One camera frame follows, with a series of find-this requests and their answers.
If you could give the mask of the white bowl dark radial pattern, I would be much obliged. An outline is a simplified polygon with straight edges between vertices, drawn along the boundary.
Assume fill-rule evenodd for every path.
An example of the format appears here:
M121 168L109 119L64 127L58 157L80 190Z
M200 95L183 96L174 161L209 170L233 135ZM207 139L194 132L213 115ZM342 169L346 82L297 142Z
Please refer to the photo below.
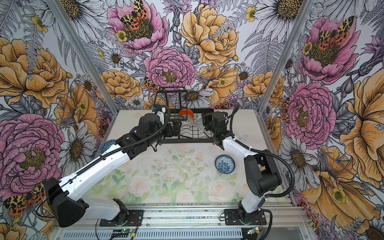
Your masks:
M191 118L190 116L187 117L187 120L185 121L181 121L182 125L181 125L181 128L183 129L188 129L188 128L191 128L193 127L194 125L194 119Z

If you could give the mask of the orange plastic bowl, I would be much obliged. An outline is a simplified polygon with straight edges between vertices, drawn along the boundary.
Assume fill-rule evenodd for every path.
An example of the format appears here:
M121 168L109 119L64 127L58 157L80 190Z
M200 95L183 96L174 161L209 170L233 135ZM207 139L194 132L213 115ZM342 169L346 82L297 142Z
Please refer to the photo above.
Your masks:
M195 114L193 113L193 111L191 109L182 109L179 112L179 116L191 117L193 119L195 117Z

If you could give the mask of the green patterned ceramic bowl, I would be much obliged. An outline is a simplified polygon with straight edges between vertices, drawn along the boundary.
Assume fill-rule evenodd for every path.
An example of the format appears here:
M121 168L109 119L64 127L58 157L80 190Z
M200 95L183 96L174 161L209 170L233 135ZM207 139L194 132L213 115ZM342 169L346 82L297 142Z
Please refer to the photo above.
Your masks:
M203 119L201 117L196 119L196 127L200 130L203 130L205 128L203 124Z

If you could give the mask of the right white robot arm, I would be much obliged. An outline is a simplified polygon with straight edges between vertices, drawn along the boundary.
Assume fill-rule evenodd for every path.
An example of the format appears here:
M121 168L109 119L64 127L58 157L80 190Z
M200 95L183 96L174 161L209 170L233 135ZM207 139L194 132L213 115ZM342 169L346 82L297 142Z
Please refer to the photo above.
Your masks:
M249 190L239 202L238 219L244 225L249 225L262 214L262 206L269 198L282 198L287 194L273 193L282 184L275 159L276 155L269 150L256 150L246 145L233 132L233 113L226 112L203 113L204 129L211 132L214 143L221 149L243 160L246 180Z

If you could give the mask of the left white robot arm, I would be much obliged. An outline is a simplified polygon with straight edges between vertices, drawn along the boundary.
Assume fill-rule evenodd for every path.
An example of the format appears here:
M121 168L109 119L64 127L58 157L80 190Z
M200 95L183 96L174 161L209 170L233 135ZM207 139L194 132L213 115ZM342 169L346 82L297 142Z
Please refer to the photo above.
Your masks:
M80 220L98 219L117 226L126 224L129 211L121 200L86 199L84 194L118 167L145 152L153 143L159 143L170 118L169 107L154 108L140 118L138 126L121 136L93 161L60 180L51 178L46 181L46 200L58 225L66 228Z

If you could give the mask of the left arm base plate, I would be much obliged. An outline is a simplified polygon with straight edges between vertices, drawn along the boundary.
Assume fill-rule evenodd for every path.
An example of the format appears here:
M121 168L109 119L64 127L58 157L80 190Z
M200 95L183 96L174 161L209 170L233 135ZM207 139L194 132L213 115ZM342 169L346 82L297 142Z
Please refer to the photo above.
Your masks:
M140 227L143 215L143 210L122 211L113 220L101 219L99 225L100 227Z

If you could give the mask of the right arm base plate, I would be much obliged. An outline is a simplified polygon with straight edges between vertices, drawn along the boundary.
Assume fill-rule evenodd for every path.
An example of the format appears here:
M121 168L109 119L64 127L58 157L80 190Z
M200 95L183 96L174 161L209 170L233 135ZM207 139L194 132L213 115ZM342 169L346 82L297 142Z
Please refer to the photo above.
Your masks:
M264 226L267 224L266 216L263 211L247 213L243 209L225 209L224 220L227 226Z

